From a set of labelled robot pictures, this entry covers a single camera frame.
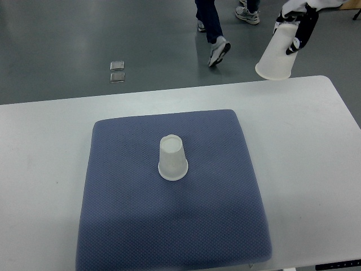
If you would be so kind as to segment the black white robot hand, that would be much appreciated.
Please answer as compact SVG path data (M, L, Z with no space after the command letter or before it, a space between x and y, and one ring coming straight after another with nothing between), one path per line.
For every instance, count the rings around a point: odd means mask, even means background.
M287 1L276 19L274 33L282 24L297 26L293 41L286 49L286 54L297 53L308 43L319 18L319 12L325 8L337 8L347 1L343 0L309 0Z

